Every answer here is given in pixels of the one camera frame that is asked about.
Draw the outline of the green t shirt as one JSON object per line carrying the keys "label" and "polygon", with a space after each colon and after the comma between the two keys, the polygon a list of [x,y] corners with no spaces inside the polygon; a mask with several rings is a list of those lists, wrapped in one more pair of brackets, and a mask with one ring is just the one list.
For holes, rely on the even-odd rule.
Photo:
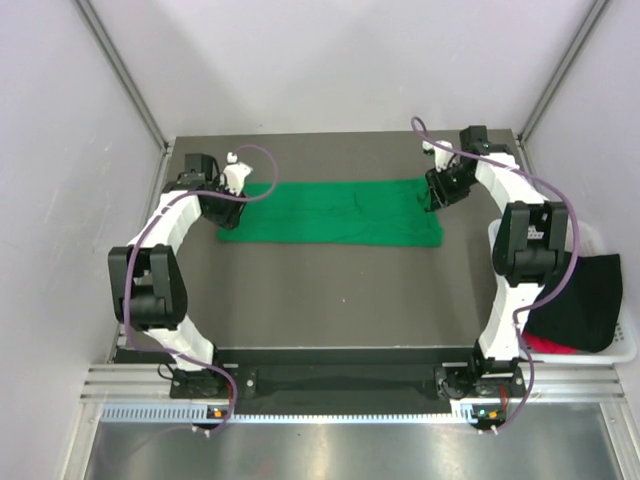
{"label": "green t shirt", "polygon": [[283,182],[244,208],[239,225],[220,229],[232,243],[353,244],[437,248],[444,231],[430,212],[421,178]]}

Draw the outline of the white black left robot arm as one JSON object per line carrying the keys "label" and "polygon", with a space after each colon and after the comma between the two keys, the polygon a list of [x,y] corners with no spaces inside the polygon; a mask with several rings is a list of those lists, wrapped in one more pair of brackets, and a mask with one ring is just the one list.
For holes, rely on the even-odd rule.
{"label": "white black left robot arm", "polygon": [[229,392],[225,370],[216,366],[217,348],[189,318],[188,293],[177,252],[201,218],[232,230],[239,226],[245,181],[253,168],[227,154],[221,167],[207,154],[188,154],[184,169],[165,185],[143,230],[108,254],[116,319],[169,349],[174,398],[215,398]]}

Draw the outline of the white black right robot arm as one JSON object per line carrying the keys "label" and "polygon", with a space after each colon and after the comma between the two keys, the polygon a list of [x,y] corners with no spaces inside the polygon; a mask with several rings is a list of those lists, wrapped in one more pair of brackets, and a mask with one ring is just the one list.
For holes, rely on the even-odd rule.
{"label": "white black right robot arm", "polygon": [[489,320],[465,365],[435,371],[440,395],[451,400],[521,388],[522,331],[545,285],[563,268],[570,220],[566,203],[540,193],[509,147],[489,141],[485,127],[470,126],[459,139],[459,150],[446,141],[422,144],[434,159],[425,175],[430,211],[467,198],[472,186],[480,185],[501,218],[490,242],[497,290]]}

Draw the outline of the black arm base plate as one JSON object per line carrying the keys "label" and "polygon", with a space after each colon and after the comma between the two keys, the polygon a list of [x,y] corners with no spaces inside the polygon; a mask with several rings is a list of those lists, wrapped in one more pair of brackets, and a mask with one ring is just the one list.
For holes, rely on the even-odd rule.
{"label": "black arm base plate", "polygon": [[271,398],[279,392],[409,392],[429,400],[523,392],[520,374],[473,382],[464,367],[430,364],[244,365],[227,372],[234,378],[235,395],[241,401]]}

